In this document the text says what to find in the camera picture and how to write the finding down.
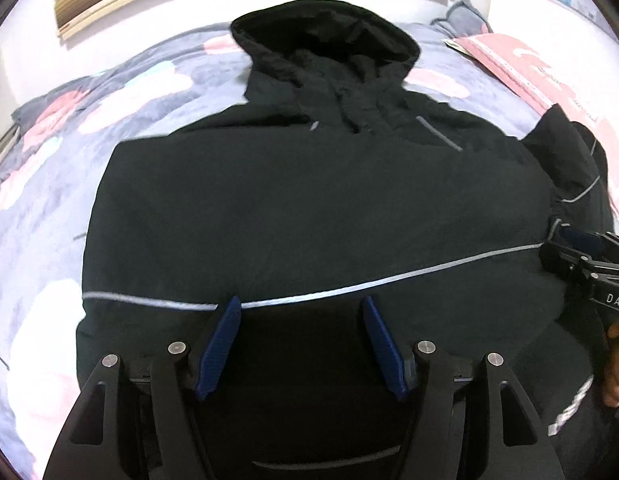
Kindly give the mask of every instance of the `bed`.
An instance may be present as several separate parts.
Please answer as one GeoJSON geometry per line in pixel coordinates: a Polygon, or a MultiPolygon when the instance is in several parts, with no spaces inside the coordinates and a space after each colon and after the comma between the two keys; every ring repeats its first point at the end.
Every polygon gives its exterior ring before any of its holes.
{"type": "MultiPolygon", "coordinates": [[[[399,26],[422,50],[406,89],[486,118],[508,136],[521,139],[536,125],[540,113],[529,100],[459,52],[462,46],[448,45],[491,33],[467,0],[430,25],[399,26]]],[[[78,396],[82,253],[113,148],[240,104],[249,70],[227,24],[214,25],[66,83],[14,113],[19,133],[0,163],[0,448],[23,478],[42,478],[78,396]]]]}

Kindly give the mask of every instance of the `pillowcase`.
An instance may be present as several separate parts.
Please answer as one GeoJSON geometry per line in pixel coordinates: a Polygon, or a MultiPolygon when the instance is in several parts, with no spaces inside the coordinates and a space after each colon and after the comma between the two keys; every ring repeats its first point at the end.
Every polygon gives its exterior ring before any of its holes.
{"type": "Polygon", "coordinates": [[[430,25],[450,38],[493,32],[487,20],[470,0],[459,0],[447,10],[444,18],[436,18],[430,25]]]}
{"type": "Polygon", "coordinates": [[[609,198],[619,220],[619,136],[610,122],[595,113],[591,105],[563,83],[540,54],[523,41],[504,34],[479,34],[455,41],[539,114],[559,104],[571,121],[591,130],[607,155],[609,198]]]}

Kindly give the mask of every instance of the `black metal bracket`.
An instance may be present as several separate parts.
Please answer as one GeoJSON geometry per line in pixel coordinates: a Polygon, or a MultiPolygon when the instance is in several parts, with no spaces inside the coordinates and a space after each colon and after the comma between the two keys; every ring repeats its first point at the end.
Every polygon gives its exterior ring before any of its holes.
{"type": "MultiPolygon", "coordinates": [[[[174,342],[150,366],[154,433],[167,480],[216,478],[188,407],[216,387],[238,330],[240,302],[220,307],[210,319],[211,328],[194,345],[174,342]],[[206,357],[215,345],[220,349],[206,357]]],[[[394,478],[563,479],[546,428],[500,355],[486,356],[470,371],[471,377],[459,379],[467,360],[427,341],[412,353],[419,378],[409,396],[420,398],[419,409],[401,446],[394,478]],[[519,415],[513,425],[512,405],[519,415]],[[512,434],[517,435],[515,442],[512,434]],[[520,434],[529,437],[520,440],[520,434]],[[469,476],[462,473],[467,468],[473,468],[469,476]]],[[[402,370],[400,359],[396,363],[388,369],[402,370]]],[[[126,377],[121,357],[104,356],[61,430],[44,480],[148,480],[139,415],[139,393],[126,377]]]]}
{"type": "Polygon", "coordinates": [[[543,268],[579,286],[592,306],[619,314],[619,236],[584,233],[568,226],[561,237],[566,244],[548,240],[541,246],[543,268]]]}
{"type": "Polygon", "coordinates": [[[478,464],[470,474],[478,480],[564,479],[547,428],[502,356],[486,355],[468,384],[455,381],[458,358],[432,342],[414,355],[424,391],[398,480],[465,478],[468,462],[478,464]]]}

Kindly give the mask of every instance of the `black hooded jacket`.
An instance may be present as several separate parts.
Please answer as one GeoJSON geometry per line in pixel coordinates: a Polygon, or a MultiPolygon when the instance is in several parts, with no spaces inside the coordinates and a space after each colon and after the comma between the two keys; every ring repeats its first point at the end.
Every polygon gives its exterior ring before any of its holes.
{"type": "MultiPolygon", "coordinates": [[[[247,104],[114,150],[77,332],[81,384],[109,352],[142,376],[214,304],[251,306],[202,408],[219,480],[248,478],[225,444],[316,462],[400,443],[405,408],[359,330],[363,296],[406,344],[515,360],[565,307],[537,254],[552,222],[613,228],[589,132],[554,107],[520,142],[404,90],[419,47],[368,10],[301,0],[232,35],[253,60],[247,104]]],[[[553,385],[557,408],[535,399],[547,420],[587,378],[582,361],[553,385]]]]}

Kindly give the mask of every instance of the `finger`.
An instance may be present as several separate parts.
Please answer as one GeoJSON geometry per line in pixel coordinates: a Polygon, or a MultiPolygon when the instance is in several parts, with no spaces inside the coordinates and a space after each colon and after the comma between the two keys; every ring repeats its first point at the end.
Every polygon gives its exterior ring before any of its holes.
{"type": "Polygon", "coordinates": [[[616,339],[619,337],[619,319],[614,322],[612,326],[609,327],[607,331],[608,339],[616,339]]]}
{"type": "Polygon", "coordinates": [[[609,368],[606,368],[605,376],[603,377],[603,392],[617,397],[619,400],[619,382],[617,381],[616,376],[609,371],[609,368]]]}
{"type": "Polygon", "coordinates": [[[613,375],[616,384],[619,386],[619,349],[612,352],[610,356],[609,371],[613,375]]]}
{"type": "Polygon", "coordinates": [[[603,402],[611,408],[619,407],[619,387],[612,391],[603,390],[603,402]]]}
{"type": "Polygon", "coordinates": [[[605,404],[605,406],[608,406],[609,408],[619,407],[619,402],[615,399],[614,396],[611,396],[607,392],[603,392],[603,404],[605,404]]]}

